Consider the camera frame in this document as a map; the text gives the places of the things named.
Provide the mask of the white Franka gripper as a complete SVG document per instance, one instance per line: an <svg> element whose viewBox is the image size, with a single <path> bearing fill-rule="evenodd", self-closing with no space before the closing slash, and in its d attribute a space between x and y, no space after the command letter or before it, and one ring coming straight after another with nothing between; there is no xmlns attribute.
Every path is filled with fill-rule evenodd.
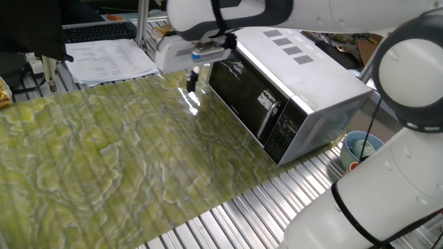
<svg viewBox="0 0 443 249"><path fill-rule="evenodd" d="M192 69L186 82L187 92L194 92L204 64L227 59L237 47L237 36L227 33L203 41L186 41L178 35L162 38L155 48L154 62L162 73Z"/></svg>

